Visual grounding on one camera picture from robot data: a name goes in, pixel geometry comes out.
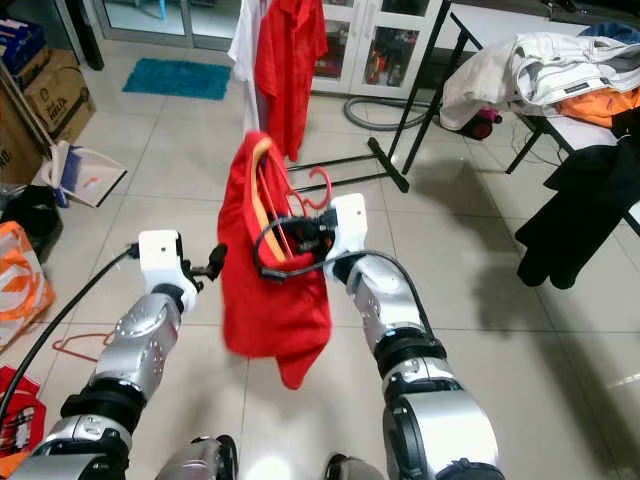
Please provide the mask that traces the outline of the red navy jersey shirt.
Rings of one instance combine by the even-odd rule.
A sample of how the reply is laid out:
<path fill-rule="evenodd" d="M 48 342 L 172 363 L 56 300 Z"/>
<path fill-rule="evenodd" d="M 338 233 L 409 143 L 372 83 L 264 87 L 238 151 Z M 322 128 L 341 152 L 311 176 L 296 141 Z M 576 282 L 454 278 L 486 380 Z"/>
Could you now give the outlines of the red navy jersey shirt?
<path fill-rule="evenodd" d="M 293 271 L 315 262 L 282 230 L 278 218 L 301 218 L 314 206 L 298 196 L 280 150 L 268 134 L 251 131 L 230 165 L 218 238 L 227 246 L 221 270 L 223 335 L 230 351 L 273 358 L 285 388 L 302 387 L 332 334 L 332 312 L 323 273 L 276 280 L 261 268 Z"/>

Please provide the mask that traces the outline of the black shirt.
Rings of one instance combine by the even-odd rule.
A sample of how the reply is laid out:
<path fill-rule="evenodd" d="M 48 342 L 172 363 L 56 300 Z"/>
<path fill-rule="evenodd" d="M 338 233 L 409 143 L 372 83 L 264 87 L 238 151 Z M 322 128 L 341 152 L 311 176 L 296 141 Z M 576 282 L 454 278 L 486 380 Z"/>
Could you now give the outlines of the black shirt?
<path fill-rule="evenodd" d="M 515 233 L 526 247 L 517 276 L 530 287 L 549 280 L 567 291 L 640 202 L 640 134 L 572 152 L 544 186 L 556 193 Z"/>

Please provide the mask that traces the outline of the thin red hanger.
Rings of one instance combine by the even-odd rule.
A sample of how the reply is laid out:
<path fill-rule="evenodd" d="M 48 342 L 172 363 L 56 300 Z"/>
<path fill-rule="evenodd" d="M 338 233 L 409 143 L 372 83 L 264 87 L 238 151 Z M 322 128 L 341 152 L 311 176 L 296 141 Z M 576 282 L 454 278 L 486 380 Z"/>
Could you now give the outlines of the thin red hanger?
<path fill-rule="evenodd" d="M 96 364 L 113 339 L 113 330 L 95 325 L 72 325 L 67 333 L 52 340 L 50 349 L 59 355 Z"/>

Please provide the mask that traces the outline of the black clothes rack base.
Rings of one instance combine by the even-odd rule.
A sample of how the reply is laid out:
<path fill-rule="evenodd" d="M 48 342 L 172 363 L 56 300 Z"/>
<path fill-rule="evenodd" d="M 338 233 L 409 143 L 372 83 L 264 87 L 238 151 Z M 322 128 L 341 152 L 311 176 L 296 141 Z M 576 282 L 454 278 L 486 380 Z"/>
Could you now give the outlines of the black clothes rack base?
<path fill-rule="evenodd" d="M 415 163 L 430 124 L 438 118 L 445 78 L 456 70 L 465 45 L 471 40 L 467 33 L 457 28 L 454 31 L 451 56 L 445 61 L 440 72 L 430 76 L 428 68 L 431 54 L 436 42 L 442 38 L 445 23 L 451 20 L 454 1 L 456 0 L 442 1 L 442 8 L 436 14 L 433 31 L 428 37 L 430 46 L 422 55 L 419 73 L 413 78 L 407 99 L 349 95 L 401 104 L 399 118 L 393 125 L 393 138 L 389 145 L 383 145 L 378 138 L 369 137 L 358 147 L 358 154 L 355 156 L 334 157 L 324 161 L 305 161 L 305 163 L 288 166 L 287 170 L 291 177 L 301 180 L 301 191 L 320 192 L 326 187 L 355 186 L 370 180 L 390 180 L 401 192 L 410 189 L 407 174 Z"/>

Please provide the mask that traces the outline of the black plastic bag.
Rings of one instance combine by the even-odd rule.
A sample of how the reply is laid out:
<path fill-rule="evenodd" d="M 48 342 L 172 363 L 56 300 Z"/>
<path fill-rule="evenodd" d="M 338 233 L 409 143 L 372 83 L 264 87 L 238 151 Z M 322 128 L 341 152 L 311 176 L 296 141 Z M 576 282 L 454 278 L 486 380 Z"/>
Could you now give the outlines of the black plastic bag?
<path fill-rule="evenodd" d="M 0 193 L 1 223 L 15 221 L 22 227 L 38 260 L 49 260 L 50 252 L 63 232 L 54 189 L 46 186 L 22 186 Z"/>

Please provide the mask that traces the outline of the plain red shirt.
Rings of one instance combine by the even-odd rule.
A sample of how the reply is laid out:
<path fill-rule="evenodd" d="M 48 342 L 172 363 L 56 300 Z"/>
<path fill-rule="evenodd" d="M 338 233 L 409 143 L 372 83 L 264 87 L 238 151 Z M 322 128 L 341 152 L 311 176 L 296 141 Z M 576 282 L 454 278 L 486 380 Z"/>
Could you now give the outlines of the plain red shirt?
<path fill-rule="evenodd" d="M 265 132 L 300 161 L 317 59 L 326 52 L 323 0 L 271 0 L 259 22 L 255 79 Z"/>

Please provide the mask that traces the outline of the orange white shopping bag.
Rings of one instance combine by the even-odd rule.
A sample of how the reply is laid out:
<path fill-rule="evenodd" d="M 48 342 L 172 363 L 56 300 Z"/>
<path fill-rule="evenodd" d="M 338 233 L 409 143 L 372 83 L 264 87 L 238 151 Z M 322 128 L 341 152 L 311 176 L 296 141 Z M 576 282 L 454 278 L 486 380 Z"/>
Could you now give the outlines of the orange white shopping bag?
<path fill-rule="evenodd" d="M 0 224 L 0 351 L 37 320 L 56 293 L 24 229 L 17 221 Z"/>

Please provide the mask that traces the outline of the grey robot left foot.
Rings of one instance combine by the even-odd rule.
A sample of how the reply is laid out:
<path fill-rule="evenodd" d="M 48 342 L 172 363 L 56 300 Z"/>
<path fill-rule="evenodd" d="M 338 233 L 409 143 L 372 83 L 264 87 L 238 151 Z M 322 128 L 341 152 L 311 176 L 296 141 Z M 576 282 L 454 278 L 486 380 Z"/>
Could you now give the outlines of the grey robot left foot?
<path fill-rule="evenodd" d="M 238 471 L 233 436 L 197 436 L 168 458 L 155 480 L 237 480 Z"/>

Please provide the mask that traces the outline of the grey robot foot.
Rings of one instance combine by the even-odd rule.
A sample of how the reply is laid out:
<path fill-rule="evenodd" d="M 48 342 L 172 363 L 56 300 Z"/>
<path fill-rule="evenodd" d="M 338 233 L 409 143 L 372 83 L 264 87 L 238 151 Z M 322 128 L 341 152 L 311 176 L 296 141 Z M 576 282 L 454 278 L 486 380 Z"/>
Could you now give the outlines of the grey robot foot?
<path fill-rule="evenodd" d="M 326 462 L 323 480 L 387 480 L 387 477 L 361 458 L 334 453 Z"/>
<path fill-rule="evenodd" d="M 237 480 L 238 471 L 233 436 L 197 436 L 168 458 L 155 480 Z"/>

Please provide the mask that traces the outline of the teal floor mat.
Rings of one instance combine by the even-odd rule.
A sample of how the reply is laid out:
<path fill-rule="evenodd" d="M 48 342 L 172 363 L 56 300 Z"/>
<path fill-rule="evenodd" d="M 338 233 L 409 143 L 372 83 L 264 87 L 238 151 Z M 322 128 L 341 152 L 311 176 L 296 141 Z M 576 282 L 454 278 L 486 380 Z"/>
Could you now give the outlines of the teal floor mat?
<path fill-rule="evenodd" d="M 154 93 L 184 99 L 223 100 L 232 68 L 197 61 L 142 58 L 122 88 L 128 93 Z"/>

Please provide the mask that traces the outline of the white glass-door cabinet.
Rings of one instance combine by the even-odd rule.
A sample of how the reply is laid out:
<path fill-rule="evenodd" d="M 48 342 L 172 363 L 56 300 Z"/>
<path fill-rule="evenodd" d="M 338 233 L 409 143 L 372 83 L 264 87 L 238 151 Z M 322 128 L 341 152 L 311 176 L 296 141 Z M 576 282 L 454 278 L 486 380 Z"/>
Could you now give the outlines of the white glass-door cabinet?
<path fill-rule="evenodd" d="M 443 0 L 323 0 L 315 93 L 407 99 Z"/>

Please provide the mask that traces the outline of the black pink vacuum cleaner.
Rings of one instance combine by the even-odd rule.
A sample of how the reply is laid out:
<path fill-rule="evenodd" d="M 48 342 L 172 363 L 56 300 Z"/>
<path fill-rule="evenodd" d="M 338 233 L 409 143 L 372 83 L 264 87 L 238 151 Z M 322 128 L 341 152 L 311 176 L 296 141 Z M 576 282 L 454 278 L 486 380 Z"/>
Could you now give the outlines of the black pink vacuum cleaner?
<path fill-rule="evenodd" d="M 503 116 L 495 108 L 481 108 L 470 120 L 467 120 L 456 133 L 468 140 L 484 141 L 492 136 L 495 127 L 503 122 Z"/>

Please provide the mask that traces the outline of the large printed cardboard box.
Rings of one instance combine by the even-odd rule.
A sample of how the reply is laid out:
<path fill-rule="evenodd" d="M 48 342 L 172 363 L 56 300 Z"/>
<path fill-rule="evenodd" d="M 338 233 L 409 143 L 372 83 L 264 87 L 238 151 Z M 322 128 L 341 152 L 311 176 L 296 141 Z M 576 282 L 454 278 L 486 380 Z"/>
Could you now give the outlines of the large printed cardboard box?
<path fill-rule="evenodd" d="M 23 102 L 1 101 L 0 186 L 27 186 L 45 164 L 50 145 L 44 129 Z"/>

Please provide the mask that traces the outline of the small printed cardboard box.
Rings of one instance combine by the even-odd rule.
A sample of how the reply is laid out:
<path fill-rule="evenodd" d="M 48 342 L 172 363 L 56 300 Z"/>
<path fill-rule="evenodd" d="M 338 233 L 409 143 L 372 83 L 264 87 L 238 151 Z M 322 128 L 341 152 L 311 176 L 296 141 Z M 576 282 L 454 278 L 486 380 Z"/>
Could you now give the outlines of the small printed cardboard box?
<path fill-rule="evenodd" d="M 74 145 L 96 113 L 76 54 L 42 47 L 17 79 L 28 105 L 50 136 Z"/>

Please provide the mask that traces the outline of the red plaid-trimmed shirt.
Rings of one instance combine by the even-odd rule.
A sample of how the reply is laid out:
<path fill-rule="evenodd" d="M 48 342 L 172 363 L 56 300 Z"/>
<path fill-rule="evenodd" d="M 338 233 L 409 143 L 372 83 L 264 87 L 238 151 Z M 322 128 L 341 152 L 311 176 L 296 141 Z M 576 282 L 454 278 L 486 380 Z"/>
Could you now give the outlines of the red plaid-trimmed shirt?
<path fill-rule="evenodd" d="M 40 389 L 29 376 L 19 380 L 1 422 L 1 458 L 31 452 L 44 439 L 47 407 L 38 398 Z"/>

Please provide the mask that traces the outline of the grey robot right foot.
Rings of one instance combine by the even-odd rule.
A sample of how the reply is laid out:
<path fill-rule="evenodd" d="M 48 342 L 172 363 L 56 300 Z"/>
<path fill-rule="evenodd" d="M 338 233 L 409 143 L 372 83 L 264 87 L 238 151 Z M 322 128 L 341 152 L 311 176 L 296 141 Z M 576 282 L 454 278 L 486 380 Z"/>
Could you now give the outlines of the grey robot right foot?
<path fill-rule="evenodd" d="M 323 480 L 387 480 L 387 477 L 361 458 L 334 453 L 326 462 Z"/>

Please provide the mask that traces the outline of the glass sliding door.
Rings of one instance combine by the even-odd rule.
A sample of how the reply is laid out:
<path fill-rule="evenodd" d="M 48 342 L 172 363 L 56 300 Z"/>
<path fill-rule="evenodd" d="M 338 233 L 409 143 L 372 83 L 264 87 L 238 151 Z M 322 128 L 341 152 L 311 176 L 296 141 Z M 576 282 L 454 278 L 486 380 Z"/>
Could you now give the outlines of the glass sliding door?
<path fill-rule="evenodd" d="M 225 51 L 241 0 L 84 0 L 114 41 Z"/>

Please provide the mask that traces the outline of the beige jacket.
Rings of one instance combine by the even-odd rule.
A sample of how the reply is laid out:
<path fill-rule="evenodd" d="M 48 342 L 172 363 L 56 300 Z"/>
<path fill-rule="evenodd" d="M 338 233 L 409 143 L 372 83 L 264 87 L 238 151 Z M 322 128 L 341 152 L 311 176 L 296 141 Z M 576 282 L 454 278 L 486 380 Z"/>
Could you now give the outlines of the beige jacket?
<path fill-rule="evenodd" d="M 483 108 L 525 115 L 598 90 L 640 87 L 640 44 L 552 32 L 484 47 L 444 83 L 439 119 L 457 131 Z"/>

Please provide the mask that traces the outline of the black metal shelf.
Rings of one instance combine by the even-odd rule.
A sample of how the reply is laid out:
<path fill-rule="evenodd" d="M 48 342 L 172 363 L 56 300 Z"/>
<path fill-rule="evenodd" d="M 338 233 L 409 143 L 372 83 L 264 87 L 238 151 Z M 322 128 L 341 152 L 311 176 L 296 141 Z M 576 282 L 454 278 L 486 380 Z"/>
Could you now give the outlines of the black metal shelf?
<path fill-rule="evenodd" d="M 102 70 L 105 60 L 102 58 L 99 42 L 93 32 L 90 14 L 84 0 L 58 0 L 64 23 L 67 24 L 70 40 L 74 42 L 74 50 L 79 59 L 92 70 Z"/>

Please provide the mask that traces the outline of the blue printed carton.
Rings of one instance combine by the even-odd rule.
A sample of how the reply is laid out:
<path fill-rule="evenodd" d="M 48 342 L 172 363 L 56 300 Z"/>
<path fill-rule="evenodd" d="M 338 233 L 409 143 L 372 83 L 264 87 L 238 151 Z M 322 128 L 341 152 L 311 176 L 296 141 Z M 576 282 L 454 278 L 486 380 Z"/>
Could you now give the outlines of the blue printed carton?
<path fill-rule="evenodd" d="M 41 24 L 3 18 L 0 19 L 0 37 L 5 46 L 3 63 L 10 73 L 40 68 L 49 60 L 45 28 Z"/>

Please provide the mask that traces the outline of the white table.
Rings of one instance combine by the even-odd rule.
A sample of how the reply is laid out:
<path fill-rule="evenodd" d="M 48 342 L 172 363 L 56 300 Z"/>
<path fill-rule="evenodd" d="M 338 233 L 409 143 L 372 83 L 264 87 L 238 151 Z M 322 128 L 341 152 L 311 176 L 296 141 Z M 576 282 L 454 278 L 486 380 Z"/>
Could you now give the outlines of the white table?
<path fill-rule="evenodd" d="M 579 36 L 582 29 L 585 29 L 581 24 L 549 20 L 544 15 L 507 12 L 483 6 L 452 6 L 451 20 L 457 28 L 461 28 L 470 36 L 470 44 L 475 44 L 476 52 L 486 46 L 503 44 L 516 35 L 525 33 L 552 32 Z M 567 151 L 616 143 L 617 138 L 609 129 L 561 115 L 554 109 L 554 105 L 556 104 L 550 105 L 539 115 L 525 115 L 513 111 L 508 113 L 531 116 L 538 120 L 538 124 L 531 128 L 532 134 L 535 137 L 543 133 L 553 134 L 559 146 Z"/>

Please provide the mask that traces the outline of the orange garment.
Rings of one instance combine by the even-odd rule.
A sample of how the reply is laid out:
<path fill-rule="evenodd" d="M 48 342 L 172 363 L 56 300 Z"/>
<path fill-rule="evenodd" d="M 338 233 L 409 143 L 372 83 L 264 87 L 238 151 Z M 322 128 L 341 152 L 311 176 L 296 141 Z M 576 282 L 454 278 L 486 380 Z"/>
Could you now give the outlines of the orange garment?
<path fill-rule="evenodd" d="M 635 108 L 640 108 L 640 88 L 627 91 L 603 88 L 558 101 L 554 105 L 561 115 L 605 128 L 612 127 L 613 116 Z"/>

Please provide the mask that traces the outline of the blue garment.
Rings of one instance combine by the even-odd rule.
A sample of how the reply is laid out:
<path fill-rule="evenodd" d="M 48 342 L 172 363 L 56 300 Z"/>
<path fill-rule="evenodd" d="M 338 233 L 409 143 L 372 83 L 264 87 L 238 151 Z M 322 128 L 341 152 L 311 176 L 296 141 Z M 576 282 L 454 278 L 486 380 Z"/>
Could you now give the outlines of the blue garment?
<path fill-rule="evenodd" d="M 582 29 L 579 37 L 593 38 L 596 46 L 640 45 L 640 27 L 609 20 Z"/>

